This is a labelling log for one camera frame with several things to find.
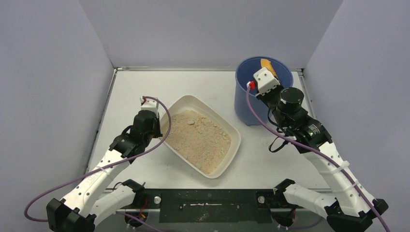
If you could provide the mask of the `orange plastic litter scoop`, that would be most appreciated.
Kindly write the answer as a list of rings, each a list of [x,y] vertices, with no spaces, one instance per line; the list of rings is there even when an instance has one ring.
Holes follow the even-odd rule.
[[[278,79],[278,76],[277,76],[277,74],[276,74],[276,72],[275,72],[275,70],[274,70],[274,68],[273,68],[272,63],[271,63],[270,60],[265,59],[265,58],[262,58],[262,59],[260,60],[260,65],[261,65],[262,68],[266,68],[268,71],[270,71],[270,72],[273,74],[273,76],[274,76],[276,79]]]

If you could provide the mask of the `white plastic litter tray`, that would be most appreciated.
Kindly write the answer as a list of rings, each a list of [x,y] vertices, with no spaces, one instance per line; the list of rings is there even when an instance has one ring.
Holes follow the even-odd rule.
[[[185,95],[160,119],[165,140],[177,156],[209,179],[228,168],[241,144],[239,131],[195,96]]]

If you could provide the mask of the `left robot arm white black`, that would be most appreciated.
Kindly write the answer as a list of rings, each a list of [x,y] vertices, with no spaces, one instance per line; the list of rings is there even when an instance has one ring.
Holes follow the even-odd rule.
[[[159,113],[142,108],[110,144],[100,163],[61,200],[46,206],[49,228],[54,232],[92,232],[104,219],[131,204],[142,186],[126,180],[123,186],[104,197],[101,194],[126,169],[135,156],[143,154],[153,138],[162,137]]]

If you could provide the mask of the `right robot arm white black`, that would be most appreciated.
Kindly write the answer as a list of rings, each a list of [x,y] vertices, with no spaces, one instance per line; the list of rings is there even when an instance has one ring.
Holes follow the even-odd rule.
[[[273,133],[286,144],[294,145],[332,191],[331,195],[320,194],[285,179],[274,188],[281,204],[314,212],[336,232],[364,232],[373,219],[381,218],[388,204],[374,198],[354,177],[323,124],[302,107],[301,90],[281,85],[266,91],[257,88],[256,98],[268,107],[268,121],[277,127]]]

